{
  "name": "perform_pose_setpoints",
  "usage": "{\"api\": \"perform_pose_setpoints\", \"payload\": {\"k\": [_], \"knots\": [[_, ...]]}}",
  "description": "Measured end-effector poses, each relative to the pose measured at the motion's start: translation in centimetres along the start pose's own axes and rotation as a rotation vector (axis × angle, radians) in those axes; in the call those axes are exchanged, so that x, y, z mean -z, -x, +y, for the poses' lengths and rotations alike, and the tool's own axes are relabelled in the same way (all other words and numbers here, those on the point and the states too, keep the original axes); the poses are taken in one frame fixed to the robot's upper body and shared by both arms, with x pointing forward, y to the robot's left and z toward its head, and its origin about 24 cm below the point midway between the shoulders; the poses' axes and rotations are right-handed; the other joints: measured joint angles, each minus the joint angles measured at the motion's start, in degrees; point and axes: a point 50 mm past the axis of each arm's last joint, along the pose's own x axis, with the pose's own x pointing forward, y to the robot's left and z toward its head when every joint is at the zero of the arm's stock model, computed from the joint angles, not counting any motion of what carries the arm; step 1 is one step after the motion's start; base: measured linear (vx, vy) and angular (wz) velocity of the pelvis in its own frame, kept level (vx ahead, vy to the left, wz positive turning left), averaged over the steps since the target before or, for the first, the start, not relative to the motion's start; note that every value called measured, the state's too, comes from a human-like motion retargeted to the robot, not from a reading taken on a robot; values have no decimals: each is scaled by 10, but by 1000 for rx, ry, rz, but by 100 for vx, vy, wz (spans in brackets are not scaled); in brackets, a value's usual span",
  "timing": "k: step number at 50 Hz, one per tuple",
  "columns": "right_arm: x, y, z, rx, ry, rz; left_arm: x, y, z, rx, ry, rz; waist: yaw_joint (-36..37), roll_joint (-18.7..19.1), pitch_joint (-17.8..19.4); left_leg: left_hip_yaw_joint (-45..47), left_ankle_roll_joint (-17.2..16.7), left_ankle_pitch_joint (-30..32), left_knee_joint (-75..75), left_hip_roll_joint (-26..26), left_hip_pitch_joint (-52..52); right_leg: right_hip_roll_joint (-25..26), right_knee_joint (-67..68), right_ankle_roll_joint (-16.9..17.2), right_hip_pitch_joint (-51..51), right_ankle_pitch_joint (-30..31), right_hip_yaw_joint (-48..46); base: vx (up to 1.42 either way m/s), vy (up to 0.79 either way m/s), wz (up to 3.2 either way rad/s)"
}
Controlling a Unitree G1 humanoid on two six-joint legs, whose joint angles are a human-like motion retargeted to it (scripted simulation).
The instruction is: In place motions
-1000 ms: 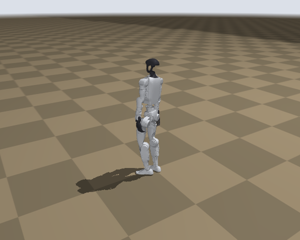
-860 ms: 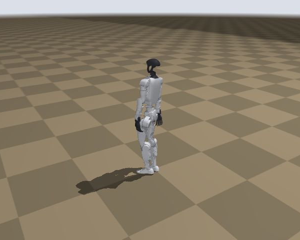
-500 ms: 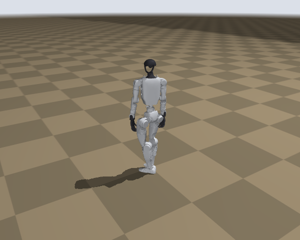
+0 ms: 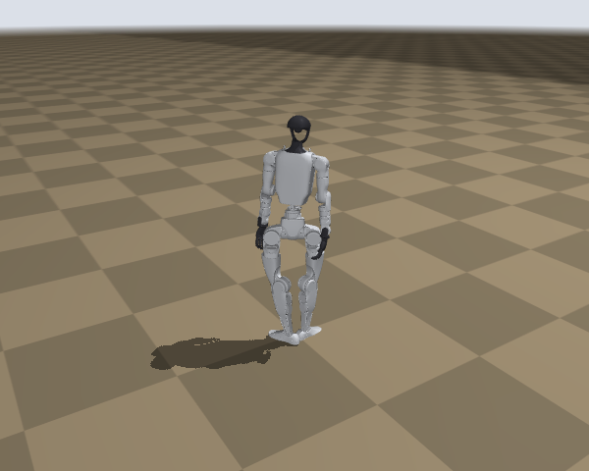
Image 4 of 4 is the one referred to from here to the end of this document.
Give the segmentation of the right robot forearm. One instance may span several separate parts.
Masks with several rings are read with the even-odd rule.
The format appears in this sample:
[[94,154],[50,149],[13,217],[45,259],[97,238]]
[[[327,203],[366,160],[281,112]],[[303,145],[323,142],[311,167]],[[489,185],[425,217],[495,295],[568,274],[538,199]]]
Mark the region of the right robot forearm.
[[319,218],[320,218],[320,225],[321,225],[321,229],[320,229],[320,233],[322,232],[323,228],[327,228],[328,229],[328,235],[331,232],[331,215],[330,215],[330,210],[331,210],[331,193],[327,192],[326,194],[326,204],[322,204],[320,206],[318,206],[318,210],[319,210]]

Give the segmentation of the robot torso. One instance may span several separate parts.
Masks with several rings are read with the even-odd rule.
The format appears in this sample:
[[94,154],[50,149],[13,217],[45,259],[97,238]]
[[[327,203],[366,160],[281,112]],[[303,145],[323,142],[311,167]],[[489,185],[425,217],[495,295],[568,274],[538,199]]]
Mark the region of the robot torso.
[[[286,148],[286,145],[284,145]],[[301,206],[308,200],[313,189],[315,169],[312,155],[315,153],[305,150],[305,153],[290,153],[280,149],[275,159],[275,189],[279,202],[288,204],[284,217],[281,218],[281,239],[304,239],[304,218],[301,217]]]

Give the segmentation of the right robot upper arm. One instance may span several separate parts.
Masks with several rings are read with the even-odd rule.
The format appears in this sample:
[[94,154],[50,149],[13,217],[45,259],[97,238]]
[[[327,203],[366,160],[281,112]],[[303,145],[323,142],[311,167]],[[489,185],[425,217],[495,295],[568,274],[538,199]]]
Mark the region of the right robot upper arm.
[[312,155],[312,164],[317,171],[317,193],[315,199],[319,203],[326,203],[326,194],[330,192],[327,190],[329,185],[329,161],[326,157]]

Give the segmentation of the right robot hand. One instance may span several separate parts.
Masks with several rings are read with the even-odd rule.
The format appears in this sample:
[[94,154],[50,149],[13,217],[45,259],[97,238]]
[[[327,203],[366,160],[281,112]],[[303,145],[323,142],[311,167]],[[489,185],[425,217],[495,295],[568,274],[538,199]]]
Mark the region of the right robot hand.
[[329,237],[328,235],[328,229],[327,228],[323,228],[320,237],[322,237],[322,241],[320,244],[320,248],[317,250],[318,254],[316,256],[311,257],[311,259],[316,260],[318,258],[321,257],[322,252],[325,250],[326,245],[327,245],[327,240]]

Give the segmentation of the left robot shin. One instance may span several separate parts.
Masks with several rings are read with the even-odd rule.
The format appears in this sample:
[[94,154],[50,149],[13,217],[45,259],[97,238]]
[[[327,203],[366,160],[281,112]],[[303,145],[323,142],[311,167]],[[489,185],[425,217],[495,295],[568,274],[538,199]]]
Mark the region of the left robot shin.
[[[286,286],[281,281],[276,281],[273,284],[273,287],[271,286],[271,291],[272,291],[272,296],[273,296],[276,311],[280,317],[281,324],[284,329],[284,334],[286,334],[286,336],[290,336],[291,331],[293,332],[292,294],[289,291],[286,292]],[[285,329],[287,332],[285,331]]]

